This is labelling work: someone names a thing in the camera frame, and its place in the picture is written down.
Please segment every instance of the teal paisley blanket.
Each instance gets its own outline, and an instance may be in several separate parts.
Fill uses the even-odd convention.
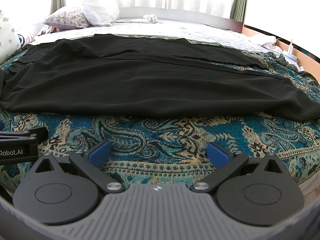
[[[172,39],[164,36],[147,37]],[[18,51],[0,67],[9,68],[24,53]],[[258,58],[269,70],[221,65],[290,78],[297,88],[312,100],[320,102],[319,83],[311,74],[297,72],[295,66],[286,63],[282,56],[276,58],[272,52],[242,50],[242,53]],[[217,116],[213,119],[150,119],[134,116],[9,113],[3,109],[0,109],[0,119],[5,123],[4,130],[7,131],[46,126],[49,138],[39,145],[41,154],[51,152],[55,156],[67,156],[74,150],[88,150],[103,139],[111,140],[112,157],[102,170],[126,187],[130,183],[177,182],[190,186],[215,170],[205,156],[206,145],[211,141],[229,151],[244,151],[249,156],[263,157],[266,152],[274,152],[298,183],[310,178],[320,167],[320,120],[294,122],[262,112],[243,116]],[[1,185],[14,191],[31,165],[20,163],[0,166]]]

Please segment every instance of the silver bolt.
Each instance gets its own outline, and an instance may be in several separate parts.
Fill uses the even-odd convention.
[[[112,191],[116,191],[122,188],[122,184],[120,184],[119,182],[110,182],[107,184],[107,189],[108,190],[112,190]]]
[[[160,190],[162,190],[162,187],[161,186],[155,186],[155,187],[153,187],[153,190],[160,191]]]
[[[209,184],[205,182],[196,182],[193,187],[197,190],[206,190],[209,188]]]

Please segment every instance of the white bed sheet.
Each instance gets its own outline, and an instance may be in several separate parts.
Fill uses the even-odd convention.
[[[221,30],[204,24],[195,24],[179,21],[161,20],[162,23],[113,23],[110,27],[90,27],[80,30],[70,30],[36,36],[32,45],[53,42],[59,39],[72,39],[98,34],[140,34],[160,35],[177,38],[186,38],[196,41],[218,42],[225,46],[249,51],[268,52],[267,49],[247,40],[244,34]]]

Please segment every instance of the mattress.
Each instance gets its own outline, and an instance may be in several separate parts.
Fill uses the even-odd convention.
[[[268,70],[221,64],[239,70],[250,69],[290,78],[312,100],[320,102],[319,84],[307,72],[298,72],[281,56],[249,42],[244,35],[201,24],[163,21],[159,24],[114,23],[111,27],[90,27],[36,37],[33,45],[58,39],[76,39],[96,33],[125,37],[186,38],[192,43],[230,46],[256,57]],[[17,52],[1,65],[9,68],[25,51]],[[10,113],[0,110],[4,130],[18,131],[44,125],[47,141],[39,152],[67,156],[74,150],[88,150],[103,139],[113,146],[111,159],[102,170],[126,187],[130,183],[178,183],[190,186],[216,168],[205,156],[208,142],[229,151],[243,151],[263,157],[276,153],[298,184],[319,169],[320,121],[294,122],[263,112],[242,116],[137,118],[134,116],[90,116],[56,113]],[[14,191],[31,167],[20,163],[0,167],[0,183]]]

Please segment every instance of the blue gripper pad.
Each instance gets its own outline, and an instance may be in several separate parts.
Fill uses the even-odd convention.
[[[109,140],[104,140],[91,148],[89,151],[86,151],[83,155],[83,158],[85,158],[93,166],[100,169],[111,157],[111,151],[111,142]]]
[[[221,168],[234,158],[233,153],[227,151],[216,143],[208,143],[207,157],[209,161],[217,168]]]
[[[0,131],[3,131],[3,128],[4,128],[4,122],[0,120]]]

